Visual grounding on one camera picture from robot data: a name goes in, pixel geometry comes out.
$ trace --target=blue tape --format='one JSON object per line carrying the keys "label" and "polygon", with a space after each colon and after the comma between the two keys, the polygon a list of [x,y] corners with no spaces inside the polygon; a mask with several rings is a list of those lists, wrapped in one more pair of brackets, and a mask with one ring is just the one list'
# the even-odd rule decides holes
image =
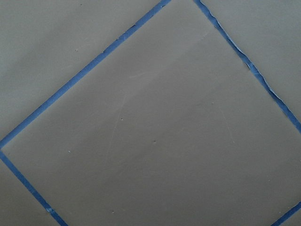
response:
{"label": "blue tape", "polygon": [[265,90],[270,94],[270,96],[275,100],[281,110],[286,114],[288,119],[293,123],[296,129],[301,133],[301,123],[294,116],[291,110],[286,106],[286,104],[276,95],[276,93],[272,90],[272,88],[265,81],[264,77],[260,74],[258,69],[252,63],[252,61],[237,47],[234,41],[229,37],[229,35],[224,31],[220,23],[217,19],[211,14],[210,10],[206,5],[202,3],[200,0],[194,0],[197,6],[202,10],[202,12],[206,15],[206,17],[210,20],[210,22],[216,27],[216,29],[221,33],[224,39],[230,44],[230,46],[234,49],[240,59],[245,62],[250,71],[254,74],[254,76],[258,79],[261,85],[265,88]]}
{"label": "blue tape", "polygon": [[66,222],[57,214],[57,212],[46,202],[46,200],[39,194],[39,192],[29,183],[23,174],[14,166],[14,164],[6,157],[0,150],[0,159],[13,172],[13,174],[21,181],[27,190],[39,201],[39,203],[46,209],[47,212],[59,223],[61,226],[68,226]]}
{"label": "blue tape", "polygon": [[299,202],[297,205],[292,207],[288,212],[286,212],[281,218],[279,218],[274,224],[271,226],[279,226],[283,222],[285,222],[287,219],[289,219],[295,212],[301,209],[301,202]]}
{"label": "blue tape", "polygon": [[15,127],[10,133],[8,133],[1,141],[0,148],[3,148],[11,139],[13,139],[18,133],[26,128],[33,120],[35,120],[41,113],[43,113],[49,106],[51,106],[58,98],[60,98],[65,92],[67,92],[72,86],[74,86],[80,79],[82,79],[89,71],[96,67],[102,60],[104,60],[111,52],[114,51],[121,43],[128,39],[134,32],[142,27],[149,19],[151,19],[156,13],[158,13],[166,4],[171,0],[162,0],[142,18],[140,18],[135,25],[129,28],[118,39],[116,39],[111,45],[109,45],[103,53],[99,54],[94,60],[92,60],[87,66],[85,66],[80,72],[78,72],[72,79],[64,84],[55,94],[53,94],[48,100],[46,100],[38,109],[31,113],[23,122]]}

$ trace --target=blue line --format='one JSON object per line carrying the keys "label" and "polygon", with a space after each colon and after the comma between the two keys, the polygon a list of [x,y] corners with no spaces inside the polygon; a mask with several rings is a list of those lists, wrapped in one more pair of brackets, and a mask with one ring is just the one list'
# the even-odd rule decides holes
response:
{"label": "blue line", "polygon": [[287,115],[289,120],[293,123],[296,129],[301,133],[301,123],[294,116],[291,110],[286,106],[286,104],[276,95],[276,93],[272,90],[272,88],[265,81],[264,77],[260,74],[258,69],[255,67],[253,62],[237,47],[234,41],[229,37],[229,35],[224,31],[220,23],[217,19],[211,14],[210,10],[206,5],[204,5],[201,0],[194,0],[194,2],[198,5],[198,7],[202,10],[202,12],[207,16],[210,22],[216,27],[216,29],[221,33],[221,35],[225,38],[225,40],[231,45],[240,59],[245,62],[250,71],[254,74],[254,76],[258,79],[261,85],[265,88],[265,90],[270,94],[270,96],[276,101],[281,110]]}
{"label": "blue line", "polygon": [[33,120],[35,120],[41,113],[43,113],[49,106],[51,106],[58,98],[60,98],[65,92],[67,92],[72,86],[74,86],[80,79],[82,79],[89,71],[96,67],[103,59],[105,59],[111,52],[114,51],[121,43],[128,39],[134,32],[142,27],[149,19],[151,19],[156,13],[158,13],[166,4],[171,0],[162,0],[142,18],[140,18],[135,25],[129,28],[118,39],[116,39],[111,45],[109,45],[103,53],[99,54],[94,60],[92,60],[87,66],[85,66],[80,72],[78,72],[72,79],[64,84],[55,94],[53,94],[48,100],[46,100],[38,109],[31,113],[23,122],[15,127],[10,133],[8,133],[1,141],[0,148],[3,148],[11,139],[13,139],[18,133],[20,133],[26,126],[28,126]]}
{"label": "blue line", "polygon": [[283,222],[285,222],[287,219],[289,219],[295,212],[301,209],[301,202],[299,202],[297,205],[292,207],[288,212],[286,212],[281,218],[279,218],[274,224],[271,226],[279,226]]}
{"label": "blue line", "polygon": [[13,174],[21,181],[27,190],[39,201],[39,203],[46,209],[47,212],[59,223],[61,226],[68,226],[66,222],[57,214],[57,212],[46,202],[46,200],[39,194],[39,192],[29,183],[23,174],[14,166],[14,164],[5,156],[0,150],[0,159],[13,172]]}

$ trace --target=gray surface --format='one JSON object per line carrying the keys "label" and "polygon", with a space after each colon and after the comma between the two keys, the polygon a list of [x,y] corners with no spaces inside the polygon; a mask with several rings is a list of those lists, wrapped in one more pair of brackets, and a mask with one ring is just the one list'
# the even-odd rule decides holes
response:
{"label": "gray surface", "polygon": [[203,2],[301,121],[301,1]]}
{"label": "gray surface", "polygon": [[158,2],[0,1],[0,139]]}
{"label": "gray surface", "polygon": [[57,222],[0,161],[0,224],[57,226]]}
{"label": "gray surface", "polygon": [[301,211],[299,210],[292,215],[282,226],[300,226],[301,225]]}
{"label": "gray surface", "polygon": [[4,147],[81,225],[270,225],[299,132],[191,1],[172,1]]}

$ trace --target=blue painter's tape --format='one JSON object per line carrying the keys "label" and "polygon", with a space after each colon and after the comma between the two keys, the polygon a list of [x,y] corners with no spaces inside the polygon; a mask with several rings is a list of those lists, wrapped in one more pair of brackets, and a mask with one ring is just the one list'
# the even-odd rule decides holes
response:
{"label": "blue painter's tape", "polygon": [[46,100],[38,109],[31,113],[23,122],[15,127],[9,134],[7,134],[0,141],[0,148],[3,148],[11,139],[13,139],[18,133],[20,133],[25,127],[27,127],[33,120],[35,120],[41,113],[43,113],[49,106],[51,106],[58,98],[60,98],[65,92],[67,92],[72,86],[74,86],[80,79],[82,79],[89,71],[96,67],[103,59],[105,59],[111,52],[113,52],[121,43],[128,39],[134,32],[142,27],[149,19],[151,19],[156,13],[158,13],[166,4],[171,0],[162,0],[142,18],[140,18],[134,26],[129,28],[118,39],[116,39],[111,45],[109,45],[103,53],[99,54],[94,60],[92,60],[87,66],[85,66],[80,72],[78,72],[72,79],[64,84],[55,94],[53,94],[48,100]]}
{"label": "blue painter's tape", "polygon": [[0,150],[0,159],[13,172],[13,174],[21,181],[27,190],[39,201],[39,203],[46,209],[47,212],[59,223],[61,226],[68,226],[66,222],[57,214],[57,212],[46,202],[46,200],[39,194],[39,192],[29,183],[23,174],[14,166],[14,164],[6,157]]}
{"label": "blue painter's tape", "polygon": [[288,212],[285,213],[281,218],[279,218],[274,224],[271,226],[279,226],[283,222],[285,222],[287,219],[289,219],[295,212],[301,209],[301,202],[299,202],[297,205],[295,205],[293,208],[291,208]]}
{"label": "blue painter's tape", "polygon": [[224,31],[220,23],[217,19],[211,14],[208,7],[202,3],[200,0],[194,0],[197,6],[202,10],[202,12],[206,15],[206,17],[210,20],[210,22],[216,27],[216,29],[221,33],[224,39],[231,45],[240,59],[245,62],[250,71],[254,74],[257,80],[261,83],[261,85],[265,88],[265,90],[270,94],[270,96],[275,100],[281,110],[286,114],[288,119],[293,123],[293,125],[297,128],[297,130],[301,133],[301,123],[294,116],[291,110],[286,106],[286,104],[276,95],[276,93],[272,90],[272,88],[265,81],[264,77],[260,74],[258,69],[252,63],[252,61],[238,48],[238,46],[234,43],[234,41],[229,37],[229,35]]}

